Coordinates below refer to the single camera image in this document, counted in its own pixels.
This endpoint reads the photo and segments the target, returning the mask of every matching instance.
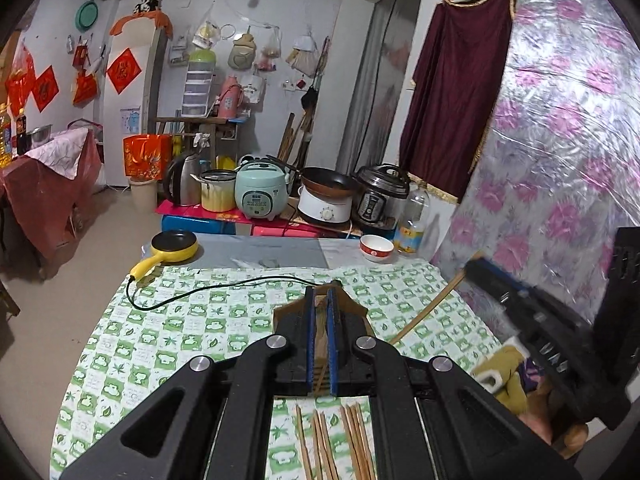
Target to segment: yellow electric skillet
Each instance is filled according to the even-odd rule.
[[[183,262],[193,258],[197,250],[198,239],[191,231],[162,231],[151,240],[153,256],[133,267],[130,275],[139,280],[157,264]]]

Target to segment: stuffed panda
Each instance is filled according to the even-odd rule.
[[[152,10],[160,10],[160,0],[140,0],[133,8],[134,14],[139,14],[140,12],[151,12]]]

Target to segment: mint green rice cooker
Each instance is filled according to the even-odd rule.
[[[238,168],[236,204],[247,218],[273,220],[287,206],[289,174],[268,160]]]

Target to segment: blue gripper pad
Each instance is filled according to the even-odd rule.
[[[314,365],[316,355],[316,292],[307,287],[305,294],[306,324],[306,386],[310,392],[314,389]]]
[[[335,289],[330,288],[326,293],[326,336],[329,359],[329,393],[338,395],[338,350],[335,345],[335,319],[339,316],[338,301]]]

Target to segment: white cloth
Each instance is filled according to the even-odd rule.
[[[89,128],[74,128],[52,134],[47,144],[29,150],[26,155],[73,180],[78,174],[78,162],[88,133]]]

